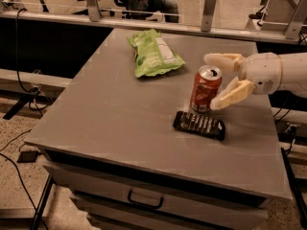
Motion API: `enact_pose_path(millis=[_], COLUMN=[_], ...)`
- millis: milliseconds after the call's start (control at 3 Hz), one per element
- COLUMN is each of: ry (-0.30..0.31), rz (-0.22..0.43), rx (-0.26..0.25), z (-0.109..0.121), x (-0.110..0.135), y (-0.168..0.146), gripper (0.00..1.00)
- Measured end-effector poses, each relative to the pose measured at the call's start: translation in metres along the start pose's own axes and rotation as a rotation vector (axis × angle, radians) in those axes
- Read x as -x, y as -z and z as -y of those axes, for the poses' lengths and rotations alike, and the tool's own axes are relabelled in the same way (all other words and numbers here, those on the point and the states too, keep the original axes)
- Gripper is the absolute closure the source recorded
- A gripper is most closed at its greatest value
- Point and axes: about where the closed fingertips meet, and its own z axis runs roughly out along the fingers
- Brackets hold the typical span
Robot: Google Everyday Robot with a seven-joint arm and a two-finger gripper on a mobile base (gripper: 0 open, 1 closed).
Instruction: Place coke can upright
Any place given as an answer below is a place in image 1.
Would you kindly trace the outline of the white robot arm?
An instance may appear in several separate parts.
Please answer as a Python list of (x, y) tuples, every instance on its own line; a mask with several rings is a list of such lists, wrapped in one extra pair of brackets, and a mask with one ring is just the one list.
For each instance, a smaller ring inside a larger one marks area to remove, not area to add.
[(203, 57), (209, 66), (237, 76), (210, 104), (220, 110), (245, 100), (249, 95), (272, 94), (287, 90), (298, 97), (307, 97), (307, 53), (277, 55), (274, 53), (240, 54), (210, 53)]

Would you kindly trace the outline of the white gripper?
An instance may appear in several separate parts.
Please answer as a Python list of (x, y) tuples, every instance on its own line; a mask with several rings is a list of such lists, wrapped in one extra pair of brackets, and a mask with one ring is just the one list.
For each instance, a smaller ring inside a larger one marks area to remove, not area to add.
[(211, 110), (224, 109), (241, 102), (252, 92), (256, 95), (271, 94), (279, 88), (282, 79), (281, 58), (273, 53), (255, 54), (247, 58), (241, 54), (210, 53), (206, 54), (203, 60), (206, 64), (216, 66), (225, 73), (240, 70), (239, 78), (235, 77), (212, 99)]

